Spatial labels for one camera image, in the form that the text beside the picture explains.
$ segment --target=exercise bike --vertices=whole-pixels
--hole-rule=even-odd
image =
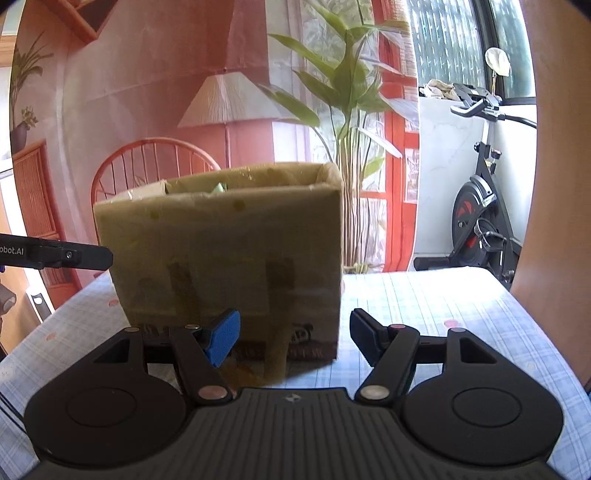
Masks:
[[[499,111],[501,99],[484,88],[454,83],[463,106],[453,105],[452,113],[464,118],[479,116],[486,120],[482,140],[474,145],[478,153],[476,171],[456,196],[452,216],[453,250],[445,257],[417,257],[415,270],[446,267],[487,268],[507,289],[511,287],[521,253],[514,237],[509,214],[495,178],[501,152],[488,143],[492,123],[511,120],[537,128],[527,118]]]

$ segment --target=wooden chair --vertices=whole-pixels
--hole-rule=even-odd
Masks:
[[[92,181],[90,204],[147,183],[215,170],[220,170],[216,161],[195,145],[145,138],[121,147],[102,163]]]

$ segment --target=lamp shade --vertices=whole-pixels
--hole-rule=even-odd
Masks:
[[[286,118],[291,116],[280,110],[243,73],[230,72],[205,79],[178,126]]]
[[[497,75],[501,75],[503,77],[508,77],[511,71],[511,64],[509,63],[509,58],[504,50],[500,48],[491,47],[489,48],[485,55],[486,64],[494,70]]]

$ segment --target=floor lamp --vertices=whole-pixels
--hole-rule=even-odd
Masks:
[[[286,118],[290,118],[289,115],[284,114],[242,72],[229,72],[205,79],[178,127],[223,124],[226,165],[231,168],[229,123]]]

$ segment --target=bike handlebar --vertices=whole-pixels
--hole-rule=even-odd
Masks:
[[[496,122],[497,120],[512,120],[514,122],[519,122],[520,124],[527,125],[531,128],[538,128],[538,124],[532,120],[527,118],[523,118],[521,116],[513,116],[507,115],[505,113],[501,113],[498,109],[491,108],[490,105],[487,103],[486,99],[478,100],[473,105],[469,107],[461,107],[457,105],[452,105],[450,107],[452,113],[459,115],[463,118],[470,118],[472,116],[479,116],[484,118],[485,120]]]
[[[462,116],[464,118],[475,116],[477,113],[482,112],[485,108],[486,103],[484,99],[478,100],[474,105],[471,105],[468,108],[462,108],[456,105],[451,106],[452,113],[455,113],[456,115]]]

